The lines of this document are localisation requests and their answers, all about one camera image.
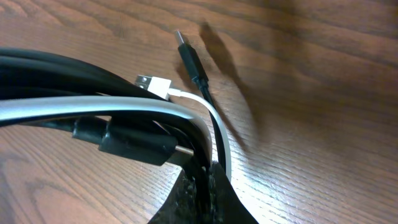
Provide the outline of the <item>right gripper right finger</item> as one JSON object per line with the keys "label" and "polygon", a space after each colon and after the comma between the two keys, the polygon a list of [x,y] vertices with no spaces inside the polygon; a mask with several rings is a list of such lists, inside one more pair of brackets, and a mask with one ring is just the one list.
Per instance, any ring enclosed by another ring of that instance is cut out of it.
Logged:
{"label": "right gripper right finger", "polygon": [[213,223],[256,224],[256,219],[242,204],[218,162],[212,163],[208,173],[210,211]]}

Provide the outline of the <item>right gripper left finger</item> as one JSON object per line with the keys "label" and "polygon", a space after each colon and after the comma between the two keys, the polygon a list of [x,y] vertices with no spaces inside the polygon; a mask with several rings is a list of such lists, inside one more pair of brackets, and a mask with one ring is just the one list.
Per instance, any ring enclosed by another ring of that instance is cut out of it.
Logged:
{"label": "right gripper left finger", "polygon": [[148,224],[202,223],[205,205],[205,171],[196,162],[182,167],[169,196]]}

